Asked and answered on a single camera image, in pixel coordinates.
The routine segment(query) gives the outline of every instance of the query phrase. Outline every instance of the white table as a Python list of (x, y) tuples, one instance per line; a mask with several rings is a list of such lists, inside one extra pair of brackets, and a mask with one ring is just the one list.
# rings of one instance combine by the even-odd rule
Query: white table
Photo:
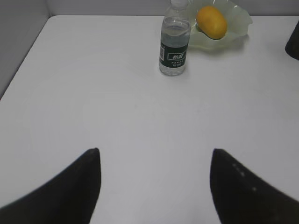
[(209, 172), (226, 149), (299, 200), (298, 17), (253, 17), (230, 50), (158, 69), (161, 16), (49, 19), (0, 101), (0, 206), (99, 147), (91, 224), (216, 224)]

